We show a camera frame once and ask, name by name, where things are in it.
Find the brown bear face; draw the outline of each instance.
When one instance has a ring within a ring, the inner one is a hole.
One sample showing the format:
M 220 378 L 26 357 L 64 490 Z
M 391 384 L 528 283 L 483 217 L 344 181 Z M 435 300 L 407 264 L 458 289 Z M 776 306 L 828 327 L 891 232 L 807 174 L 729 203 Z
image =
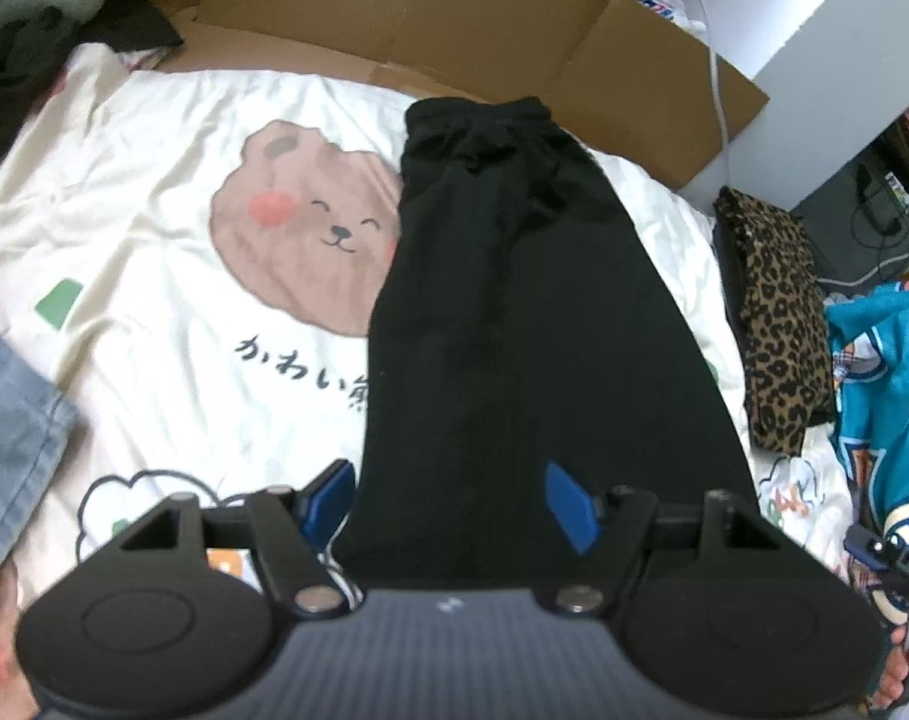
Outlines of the brown bear face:
M 317 129 L 271 122 L 211 199 L 211 240 L 269 306 L 366 336 L 400 235 L 400 180 L 376 154 L 341 151 Z

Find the leopard print clothing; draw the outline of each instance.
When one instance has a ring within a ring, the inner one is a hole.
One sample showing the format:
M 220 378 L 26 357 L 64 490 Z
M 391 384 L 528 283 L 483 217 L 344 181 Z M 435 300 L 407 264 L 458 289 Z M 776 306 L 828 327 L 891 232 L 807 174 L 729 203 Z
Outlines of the leopard print clothing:
M 718 223 L 739 252 L 745 292 L 745 406 L 760 449 L 799 456 L 815 413 L 833 412 L 827 322 L 805 228 L 783 211 L 725 188 Z

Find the blue finger pad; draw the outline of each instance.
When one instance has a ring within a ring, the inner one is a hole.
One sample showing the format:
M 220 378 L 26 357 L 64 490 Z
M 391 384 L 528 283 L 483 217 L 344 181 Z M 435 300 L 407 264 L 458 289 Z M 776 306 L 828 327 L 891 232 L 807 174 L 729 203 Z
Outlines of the blue finger pad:
M 544 494 L 558 524 L 578 555 L 584 555 L 600 536 L 595 500 L 555 461 L 544 474 Z
M 315 552 L 323 552 L 355 504 L 355 467 L 345 463 L 314 493 L 301 522 L 301 534 Z

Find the black pants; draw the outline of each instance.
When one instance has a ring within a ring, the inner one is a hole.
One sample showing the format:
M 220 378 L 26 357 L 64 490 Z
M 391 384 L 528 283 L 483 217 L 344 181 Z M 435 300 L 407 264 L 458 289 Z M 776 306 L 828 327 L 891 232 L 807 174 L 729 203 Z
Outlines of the black pants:
M 558 461 L 697 503 L 754 499 L 731 418 L 600 167 L 537 100 L 407 114 L 397 258 L 374 306 L 355 509 L 335 546 L 373 586 L 563 578 Z

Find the metal bolt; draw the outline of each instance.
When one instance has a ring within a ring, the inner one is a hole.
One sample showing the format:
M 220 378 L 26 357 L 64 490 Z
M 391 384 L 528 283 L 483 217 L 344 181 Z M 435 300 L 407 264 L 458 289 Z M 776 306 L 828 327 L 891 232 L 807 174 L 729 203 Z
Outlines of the metal bolt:
M 596 587 L 588 587 L 586 584 L 562 587 L 557 598 L 559 607 L 575 614 L 590 614 L 603 603 L 604 593 Z
M 343 600 L 344 596 L 340 590 L 328 587 L 326 584 L 305 587 L 303 590 L 298 590 L 297 595 L 294 596 L 294 603 L 311 614 L 333 611 L 343 603 Z

